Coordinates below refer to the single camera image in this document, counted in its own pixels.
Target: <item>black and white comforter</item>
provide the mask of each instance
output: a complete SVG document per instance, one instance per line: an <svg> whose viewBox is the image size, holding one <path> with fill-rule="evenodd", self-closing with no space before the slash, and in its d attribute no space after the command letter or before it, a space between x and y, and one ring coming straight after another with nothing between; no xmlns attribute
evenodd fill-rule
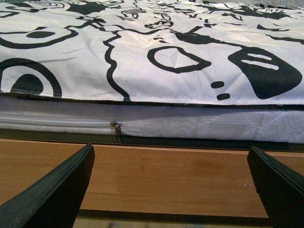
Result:
<svg viewBox="0 0 304 228"><path fill-rule="evenodd" d="M195 0L0 3L0 92L304 104L304 11Z"/></svg>
<svg viewBox="0 0 304 228"><path fill-rule="evenodd" d="M271 8L281 7L304 10L304 0L257 0L255 3L267 5Z"/></svg>

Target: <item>black oval shape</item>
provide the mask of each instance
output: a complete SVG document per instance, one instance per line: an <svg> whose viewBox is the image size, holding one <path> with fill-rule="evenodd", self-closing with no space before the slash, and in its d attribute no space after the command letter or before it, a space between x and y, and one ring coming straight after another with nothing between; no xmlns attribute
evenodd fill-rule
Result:
<svg viewBox="0 0 304 228"><path fill-rule="evenodd" d="M41 39L45 37L50 37L54 35L55 32L45 32L45 31L34 31L27 34L28 38Z"/></svg>
<svg viewBox="0 0 304 228"><path fill-rule="evenodd" d="M39 78L32 74L22 75L11 88L11 92L27 91L39 95L43 91L43 84Z"/></svg>
<svg viewBox="0 0 304 228"><path fill-rule="evenodd" d="M230 98L230 94L219 94L219 95L217 96L217 99L218 99L219 101L226 100L226 99L229 99L229 98Z"/></svg>
<svg viewBox="0 0 304 228"><path fill-rule="evenodd" d="M225 85L225 83L222 82L222 81L212 82L211 83L211 88L212 89L217 89L217 88L223 87L224 85Z"/></svg>

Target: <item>white mattress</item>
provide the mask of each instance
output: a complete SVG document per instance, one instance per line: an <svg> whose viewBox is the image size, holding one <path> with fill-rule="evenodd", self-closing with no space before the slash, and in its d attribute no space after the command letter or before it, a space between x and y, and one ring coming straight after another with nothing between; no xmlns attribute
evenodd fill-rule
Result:
<svg viewBox="0 0 304 228"><path fill-rule="evenodd" d="M125 106L0 96L0 128L142 137L304 143L304 112L205 107Z"/></svg>

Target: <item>floor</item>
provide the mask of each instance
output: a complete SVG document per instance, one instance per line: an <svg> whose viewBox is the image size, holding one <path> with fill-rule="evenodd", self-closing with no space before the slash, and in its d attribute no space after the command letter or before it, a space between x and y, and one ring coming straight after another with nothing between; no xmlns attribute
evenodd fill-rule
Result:
<svg viewBox="0 0 304 228"><path fill-rule="evenodd" d="M80 211L73 228L270 228L268 219Z"/></svg>

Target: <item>wooden bed frame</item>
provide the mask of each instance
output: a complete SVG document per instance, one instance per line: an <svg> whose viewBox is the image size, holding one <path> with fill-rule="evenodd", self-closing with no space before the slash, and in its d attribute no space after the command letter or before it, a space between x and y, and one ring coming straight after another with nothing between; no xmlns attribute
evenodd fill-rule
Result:
<svg viewBox="0 0 304 228"><path fill-rule="evenodd" d="M83 144L0 139L0 203ZM95 144L82 209L266 218L246 151ZM304 153L270 152L304 174Z"/></svg>

